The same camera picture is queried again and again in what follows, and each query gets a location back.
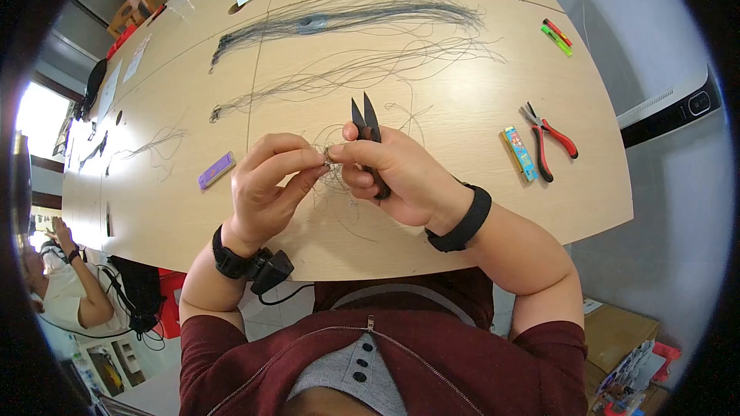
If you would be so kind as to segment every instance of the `thread snips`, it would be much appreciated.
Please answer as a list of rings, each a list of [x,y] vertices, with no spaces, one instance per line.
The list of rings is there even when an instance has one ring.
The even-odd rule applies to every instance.
[[[352,123],[357,127],[357,139],[358,140],[370,140],[372,142],[380,143],[380,128],[377,124],[377,117],[375,116],[375,109],[373,109],[370,98],[363,92],[363,104],[365,108],[365,116],[360,113],[360,109],[355,103],[355,99],[352,99]],[[375,199],[386,199],[391,196],[391,189],[385,184],[380,174],[369,166],[363,166],[363,171],[370,172],[375,180],[375,184],[378,186],[380,191],[375,195]]]

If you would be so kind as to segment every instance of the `pliers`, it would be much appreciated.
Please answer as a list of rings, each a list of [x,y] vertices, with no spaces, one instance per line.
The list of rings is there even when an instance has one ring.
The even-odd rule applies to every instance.
[[[542,178],[549,183],[553,180],[553,174],[550,172],[548,162],[545,159],[545,131],[549,132],[558,142],[562,143],[571,158],[576,159],[578,157],[578,150],[576,149],[576,145],[567,136],[553,129],[546,120],[537,117],[530,102],[527,102],[527,106],[521,107],[520,110],[533,124],[532,130],[536,134],[534,138],[537,141],[537,167],[540,169]]]

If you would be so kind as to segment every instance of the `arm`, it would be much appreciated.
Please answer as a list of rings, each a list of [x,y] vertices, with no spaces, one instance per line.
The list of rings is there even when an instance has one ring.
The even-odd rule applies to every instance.
[[[221,243],[249,257],[288,226],[295,208],[327,170],[326,157],[300,136],[267,135],[247,152],[232,173],[234,214],[221,227]],[[286,176],[296,173],[278,187]],[[225,319],[244,333],[238,304],[245,280],[222,275],[209,242],[195,258],[180,295],[180,322],[196,315]]]
[[[583,328],[576,267],[541,226],[494,203],[463,254],[496,284],[516,294],[510,339],[553,320],[572,321]]]
[[[70,253],[75,250],[76,245],[72,240],[72,232],[64,221],[59,217],[52,219],[52,228],[59,241],[61,250],[69,257]],[[75,269],[82,287],[85,289],[87,297],[80,299],[80,306],[77,312],[77,320],[83,328],[91,328],[107,323],[113,318],[113,305],[110,303],[108,296],[103,291],[103,287],[97,278],[90,273],[82,258],[78,255],[69,261],[72,268]]]
[[[344,164],[342,177],[356,198],[370,200],[402,224],[423,225],[437,235],[447,234],[467,213],[473,191],[406,134],[381,127],[382,143],[355,141],[357,128],[351,122],[342,134],[350,143],[331,147],[329,157]],[[372,175],[357,164],[378,170],[392,190],[388,199],[372,199],[378,188]],[[553,320],[583,327],[575,266],[560,243],[539,225],[493,204],[463,256],[517,295],[512,339]]]

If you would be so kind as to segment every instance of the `wooden table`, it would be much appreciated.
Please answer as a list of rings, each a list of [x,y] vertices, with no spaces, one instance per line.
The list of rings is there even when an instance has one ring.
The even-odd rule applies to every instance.
[[[426,24],[417,28],[424,37],[363,29],[297,35],[227,54],[209,74],[221,35],[301,1],[251,0],[234,12],[235,0],[192,0],[184,19],[170,7],[134,33],[109,62],[109,72],[119,61],[123,66],[113,108],[97,119],[95,138],[88,141],[90,124],[79,122],[70,134],[62,212],[77,241],[187,271],[232,211],[227,178],[203,192],[197,177],[227,151],[242,157],[269,132],[301,134],[320,148],[340,142],[338,127],[349,120],[350,98],[361,99],[363,90],[381,124],[402,127],[456,177],[483,186],[496,202],[534,220],[563,244],[632,218],[614,110],[594,61],[555,0],[453,0],[485,14],[484,26],[474,32]],[[571,58],[542,34],[544,18],[573,41]],[[150,34],[138,71],[123,83],[134,50]],[[274,88],[281,78],[336,69],[348,55],[392,54],[420,40],[454,38],[486,42],[485,51],[474,52],[475,59],[430,60],[365,82],[261,97],[251,110],[247,104],[242,112],[224,113],[209,123],[213,107]],[[580,152],[572,161],[560,144],[546,140],[555,176],[550,184],[541,179],[524,183],[499,137],[503,128],[514,125],[534,154],[534,138],[518,112],[527,101],[569,135]],[[119,112],[121,121],[115,125]],[[187,135],[125,159],[126,151],[178,129]],[[79,159],[106,131],[102,157],[80,169]],[[459,255],[434,250],[422,228],[396,224],[337,187],[319,184],[288,229],[268,244],[288,253],[294,280],[387,278],[466,267]],[[111,236],[106,235],[106,209]]]

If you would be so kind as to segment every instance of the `gray shirt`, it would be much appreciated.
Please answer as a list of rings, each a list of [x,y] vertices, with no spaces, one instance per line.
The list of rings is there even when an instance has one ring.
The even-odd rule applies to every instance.
[[[384,292],[411,292],[437,302],[475,326],[470,316],[445,296],[416,284],[391,283],[366,287],[337,300],[331,308]],[[377,345],[368,332],[347,347],[322,356],[306,367],[288,394],[288,400],[311,387],[328,387],[350,394],[383,416],[406,416],[403,399]]]
[[[295,381],[288,400],[311,387],[350,394],[383,416],[406,416],[401,394],[369,332],[308,365]]]

